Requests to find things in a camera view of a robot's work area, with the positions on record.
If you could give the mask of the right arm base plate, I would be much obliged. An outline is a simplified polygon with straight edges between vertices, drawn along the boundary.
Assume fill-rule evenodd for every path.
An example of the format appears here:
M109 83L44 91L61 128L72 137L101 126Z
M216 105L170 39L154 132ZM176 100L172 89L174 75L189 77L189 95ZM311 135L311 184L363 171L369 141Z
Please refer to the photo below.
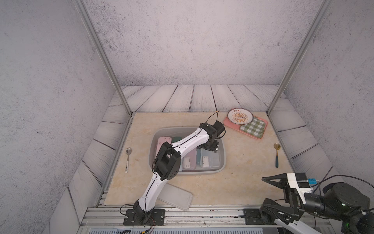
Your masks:
M281 206L265 206L260 209L244 209L243 215L246 225L275 225L275 220L288 224L291 216Z

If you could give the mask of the green checkered cloth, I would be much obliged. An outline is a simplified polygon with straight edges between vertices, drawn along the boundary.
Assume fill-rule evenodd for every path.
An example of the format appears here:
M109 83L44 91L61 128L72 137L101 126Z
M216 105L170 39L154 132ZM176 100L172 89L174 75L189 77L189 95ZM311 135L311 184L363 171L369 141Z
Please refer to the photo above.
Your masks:
M267 123L254 117L253 121L247 125L241 125L239 130L253 136L255 138L262 138L266 129Z

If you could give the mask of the orange patterned plate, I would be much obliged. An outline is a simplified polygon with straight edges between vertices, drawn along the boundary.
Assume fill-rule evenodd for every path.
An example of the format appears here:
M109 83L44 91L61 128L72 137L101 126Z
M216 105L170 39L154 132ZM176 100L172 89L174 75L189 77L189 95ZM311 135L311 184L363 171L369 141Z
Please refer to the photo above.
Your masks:
M228 112L228 119L236 125L247 125L253 121L254 116L246 109L234 108Z

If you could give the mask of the grey plastic storage box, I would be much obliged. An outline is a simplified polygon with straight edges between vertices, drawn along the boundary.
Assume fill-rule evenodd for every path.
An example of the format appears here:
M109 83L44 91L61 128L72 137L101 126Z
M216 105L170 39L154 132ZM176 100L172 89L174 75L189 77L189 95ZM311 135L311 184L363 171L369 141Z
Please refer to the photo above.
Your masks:
M155 151L159 137L182 137L185 138L191 133L193 133L197 128L196 127L169 127L162 128L156 131L151 142L151 148L149 153L149 166L152 167L153 161L155 159ZM199 165L196 165L195 170L183 170L183 160L179 169L179 176L197 176L197 175L211 175L222 171L226 165L226 152L225 146L222 139L218 140L219 147L217 153L220 156L221 165L219 168L202 168Z

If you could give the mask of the aluminium front rail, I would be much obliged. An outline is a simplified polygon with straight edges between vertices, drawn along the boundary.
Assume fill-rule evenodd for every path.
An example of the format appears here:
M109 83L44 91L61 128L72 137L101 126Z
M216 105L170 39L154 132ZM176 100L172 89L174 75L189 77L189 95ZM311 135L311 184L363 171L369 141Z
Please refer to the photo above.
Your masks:
M258 221L253 221L251 224L246 224L244 217L245 206L203 206L196 205L190 207L187 211L182 211L178 208L169 205L159 205L158 209L164 209L163 216L164 224L157 226L158 220L153 218L151 223L147 224L133 224L129 226L124 225L125 214L130 206L98 206L88 208L83 216L83 220L79 226L79 233L84 229L140 229L148 230L152 228L150 233L154 234L162 228L169 229L244 229L255 228L263 229L264 233L268 230L274 230L278 233L281 226L273 224L259 224Z

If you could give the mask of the dark green pencil case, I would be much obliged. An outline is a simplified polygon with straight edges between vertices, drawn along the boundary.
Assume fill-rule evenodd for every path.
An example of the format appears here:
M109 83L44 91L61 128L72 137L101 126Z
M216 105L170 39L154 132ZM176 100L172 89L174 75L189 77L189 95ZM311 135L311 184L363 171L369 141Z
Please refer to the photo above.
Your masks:
M180 140L182 140L182 139L183 139L183 138L180 137L180 136L175 136L175 137L172 137L171 142L172 142L172 143L175 143L175 142L178 142L178 141L180 141Z

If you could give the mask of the grey pencil case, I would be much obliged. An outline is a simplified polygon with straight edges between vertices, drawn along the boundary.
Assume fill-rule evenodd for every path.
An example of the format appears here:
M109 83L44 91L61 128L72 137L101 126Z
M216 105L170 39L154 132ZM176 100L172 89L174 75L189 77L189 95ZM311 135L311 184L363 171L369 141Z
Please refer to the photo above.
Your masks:
M165 184L158 196L158 200L183 211L187 211L190 208L192 199L192 193L168 183Z

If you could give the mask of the pale pink pencil case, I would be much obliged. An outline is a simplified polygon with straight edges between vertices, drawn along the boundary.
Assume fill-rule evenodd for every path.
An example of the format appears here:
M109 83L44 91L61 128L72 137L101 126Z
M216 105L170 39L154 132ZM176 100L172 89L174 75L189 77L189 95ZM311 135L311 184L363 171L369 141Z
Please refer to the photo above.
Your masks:
M162 144L165 143L165 142L171 144L171 141L172 141L172 138L169 137L169 136L163 136L163 137L159 137L158 138L158 142L157 142L157 146L156 146L156 151L155 151L155 158L157 157Z

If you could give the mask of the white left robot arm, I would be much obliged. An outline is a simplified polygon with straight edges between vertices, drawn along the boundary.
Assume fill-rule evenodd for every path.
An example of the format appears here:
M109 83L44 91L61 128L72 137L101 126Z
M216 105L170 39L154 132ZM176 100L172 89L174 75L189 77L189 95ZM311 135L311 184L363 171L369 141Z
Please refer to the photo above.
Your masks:
M142 221L150 215L165 184L179 173L184 156L196 148L217 151L218 139L223 132L225 127L221 122L216 121L213 125L206 122L180 141L163 143L153 162L152 179L142 197L134 203L135 216Z

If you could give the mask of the clear case with label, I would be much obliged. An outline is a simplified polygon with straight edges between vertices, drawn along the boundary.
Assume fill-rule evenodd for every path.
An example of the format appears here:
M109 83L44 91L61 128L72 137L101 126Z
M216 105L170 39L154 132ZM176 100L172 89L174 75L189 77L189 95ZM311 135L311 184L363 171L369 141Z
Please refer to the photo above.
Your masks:
M200 166L202 168L219 168L221 165L220 156L217 152L201 149Z

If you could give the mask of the aluminium frame post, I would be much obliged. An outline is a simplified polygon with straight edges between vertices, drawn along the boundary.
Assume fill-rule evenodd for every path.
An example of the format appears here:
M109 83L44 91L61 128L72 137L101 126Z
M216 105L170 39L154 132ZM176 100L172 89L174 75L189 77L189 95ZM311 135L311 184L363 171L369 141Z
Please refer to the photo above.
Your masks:
M322 1L321 6L320 6L319 10L317 11L317 14L316 14L314 20L312 21L309 29L307 30L307 32L305 34L305 37L303 38L303 40L300 44L300 47L298 48L297 53L295 54L295 57L293 58L287 72L285 73L283 79L281 80L281 83L278 86L278 89L275 93L275 96L274 96L272 102L270 103L270 106L268 107L268 109L266 111L268 116L271 115L271 112L276 107L279 99L281 98L282 93L284 92L287 85L291 81L295 71L297 70L297 67L299 66L300 62L302 61L302 59L305 55L305 53L307 52L311 41L313 40L314 36L318 32L318 29L319 29L320 25L322 24L324 18L326 17L332 3L333 3L332 0Z
M119 99L121 101L121 103L124 105L125 107L125 110L126 110L126 113L131 116L132 115L132 111L129 107L129 104L125 98L125 95L123 94L123 91L119 85L119 81L116 77L116 74L114 72L114 69L112 68L112 65L109 61L109 58L105 52L105 49L100 41L100 38L96 32L96 29L94 27L94 24L89 16L89 12L88 10L86 9L86 6L84 4L84 1L82 0L74 0L74 4L76 5L76 8L80 14L80 17L83 21L83 24L91 38L91 41L93 42L95 48L96 48L96 51L100 57L100 60L102 61L105 69L106 69L106 72L115 88L115 91L116 93L118 94L119 96Z

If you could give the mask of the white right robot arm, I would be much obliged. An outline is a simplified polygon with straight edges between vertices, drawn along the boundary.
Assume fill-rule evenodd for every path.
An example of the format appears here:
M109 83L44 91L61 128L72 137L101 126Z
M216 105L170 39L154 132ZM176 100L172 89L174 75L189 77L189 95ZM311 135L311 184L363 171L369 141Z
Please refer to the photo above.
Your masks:
M262 181L283 190L288 207L265 199L259 212L265 224L277 224L293 234L315 234L317 231L301 222L304 213L342 222L343 234L372 234L374 210L370 199L355 187L337 182L314 194L305 173L283 173L262 177Z

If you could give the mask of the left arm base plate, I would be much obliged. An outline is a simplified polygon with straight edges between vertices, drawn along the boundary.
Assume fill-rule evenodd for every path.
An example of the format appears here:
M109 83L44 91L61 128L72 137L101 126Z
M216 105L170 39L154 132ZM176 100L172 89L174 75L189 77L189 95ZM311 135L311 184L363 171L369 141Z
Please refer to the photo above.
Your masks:
M152 209L147 213L137 213L129 209L125 213L124 226L163 226L165 221L165 209Z

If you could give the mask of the silver spoon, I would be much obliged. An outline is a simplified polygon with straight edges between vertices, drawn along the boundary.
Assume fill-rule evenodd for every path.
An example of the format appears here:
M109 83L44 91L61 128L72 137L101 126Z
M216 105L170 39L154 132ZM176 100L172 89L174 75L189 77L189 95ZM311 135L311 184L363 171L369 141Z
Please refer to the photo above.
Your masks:
M125 173L128 173L128 171L129 171L129 159L130 159L130 154L131 153L132 153L132 148L131 147L126 148L127 160L126 160Z

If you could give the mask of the pink serving tray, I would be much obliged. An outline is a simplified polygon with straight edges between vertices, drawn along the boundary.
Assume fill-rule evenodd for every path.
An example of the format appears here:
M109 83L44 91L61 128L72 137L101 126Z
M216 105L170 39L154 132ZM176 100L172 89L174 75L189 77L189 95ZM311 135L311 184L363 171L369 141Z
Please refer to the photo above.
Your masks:
M237 132L245 134L246 136L262 139L267 128L268 122L264 119L254 117L253 121L246 125L238 125L232 123L228 117L224 119L224 126L231 128Z

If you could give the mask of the teal pencil case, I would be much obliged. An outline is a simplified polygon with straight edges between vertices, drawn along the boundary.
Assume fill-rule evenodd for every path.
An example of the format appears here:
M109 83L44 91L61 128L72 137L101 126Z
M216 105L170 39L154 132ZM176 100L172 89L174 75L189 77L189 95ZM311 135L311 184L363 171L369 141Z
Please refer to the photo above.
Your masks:
M200 166L201 163L201 149L196 150L196 165Z

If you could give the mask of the aluminium frame post right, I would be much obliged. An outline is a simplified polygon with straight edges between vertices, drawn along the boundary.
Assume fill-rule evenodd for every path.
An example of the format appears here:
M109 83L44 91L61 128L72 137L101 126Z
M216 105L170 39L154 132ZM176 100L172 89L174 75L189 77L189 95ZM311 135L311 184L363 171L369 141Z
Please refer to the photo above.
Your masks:
M322 1L321 6L320 6L319 10L317 11L317 14L316 14L314 20L312 21L309 29L307 30L307 32L305 34L305 37L303 38L303 40L300 44L300 47L298 48L297 53L295 54L295 57L293 58L287 72L285 73L283 79L281 80L281 83L278 86L278 89L275 93L275 96L274 96L272 102L270 103L270 106L268 107L268 109L266 111L268 116L271 115L271 112L276 107L279 99L281 98L282 93L284 92L287 85L291 81L295 71L297 70L297 67L299 66L300 62L302 61L302 59L305 55L305 53L307 52L311 41L313 40L314 36L318 32L318 29L319 29L320 25L322 24L324 18L326 17L332 3L333 3L332 0Z

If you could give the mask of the aluminium frame post left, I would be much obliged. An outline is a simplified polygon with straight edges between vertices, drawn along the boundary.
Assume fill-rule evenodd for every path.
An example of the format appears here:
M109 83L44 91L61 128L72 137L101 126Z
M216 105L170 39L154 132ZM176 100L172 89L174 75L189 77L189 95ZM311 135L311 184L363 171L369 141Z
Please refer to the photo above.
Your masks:
M125 110L126 110L126 113L131 116L132 115L132 111L129 107L129 104L125 98L125 95L123 94L123 91L119 85L119 81L116 77L116 74L114 72L114 69L112 68L112 65L109 61L109 58L105 52L105 49L100 41L100 38L96 32L96 29L94 27L94 24L89 16L89 12L88 10L86 9L86 6L84 4L84 1L82 0L74 0L74 4L76 5L76 8L80 14L80 17L83 21L83 24L91 38L91 41L93 42L95 48L96 48L96 51L100 57L100 60L102 61L105 69L106 69L106 72L115 88L115 91L116 93L118 94L119 96L119 99L121 101L121 103L124 105L125 107Z

